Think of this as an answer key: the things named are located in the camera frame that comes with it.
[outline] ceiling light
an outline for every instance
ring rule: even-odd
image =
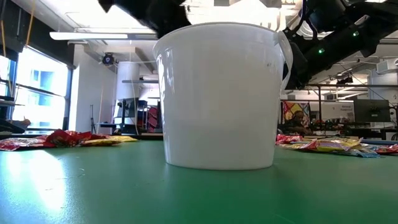
[[[362,94],[365,94],[365,93],[354,93],[354,94],[351,94],[351,95],[348,95],[348,96],[342,96],[342,97],[339,97],[338,100],[343,100],[343,99],[347,99],[347,98],[350,98],[350,97],[353,97],[353,96],[362,95]]]
[[[338,100],[340,103],[354,103],[353,100]]]
[[[100,34],[79,32],[50,32],[54,40],[128,39],[127,34]]]
[[[342,90],[336,91],[336,93],[341,93],[341,92],[344,92],[344,91],[347,91],[347,90],[352,90],[353,88],[355,88],[355,87],[347,87],[347,88],[344,88]]]
[[[107,33],[107,34],[155,34],[149,28],[106,28],[106,27],[79,27],[75,29],[76,32],[94,32],[94,33]]]

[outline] computer monitor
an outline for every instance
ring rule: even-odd
[[[391,122],[388,100],[354,100],[356,122]]]

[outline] bucket handle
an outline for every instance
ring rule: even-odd
[[[292,71],[292,66],[293,66],[293,53],[292,49],[290,48],[289,40],[286,38],[285,34],[282,31],[279,31],[276,33],[278,38],[278,44],[280,46],[280,49],[282,50],[282,54],[285,58],[285,62],[288,68],[286,77],[284,80],[282,80],[282,86],[281,90],[285,90],[287,83],[289,82],[290,78],[290,73]]]

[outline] red object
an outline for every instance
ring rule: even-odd
[[[318,142],[316,139],[312,140],[310,143],[302,146],[301,149],[309,149],[309,150],[316,150],[318,146]]]
[[[286,136],[283,134],[278,134],[276,136],[275,144],[289,144],[291,142],[303,141],[303,137],[301,136]]]
[[[0,150],[15,151],[32,147],[55,147],[54,144],[36,138],[8,138],[0,141]]]
[[[78,133],[76,131],[63,131],[58,129],[48,136],[40,136],[37,139],[43,139],[45,142],[54,144],[56,147],[74,147],[83,141],[105,139],[106,135],[91,134],[90,132]]]
[[[375,152],[378,154],[393,154],[393,153],[398,153],[398,144],[395,144],[393,146],[379,146]]]
[[[154,133],[155,132],[155,128],[157,127],[157,108],[151,108],[148,111],[148,127],[147,127],[147,131],[150,133]]]

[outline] desk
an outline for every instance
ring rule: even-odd
[[[364,138],[381,138],[382,140],[387,139],[386,133],[396,133],[397,130],[394,128],[351,128],[351,134]]]
[[[160,141],[0,152],[0,223],[397,223],[397,160],[277,149],[228,172],[168,165]]]

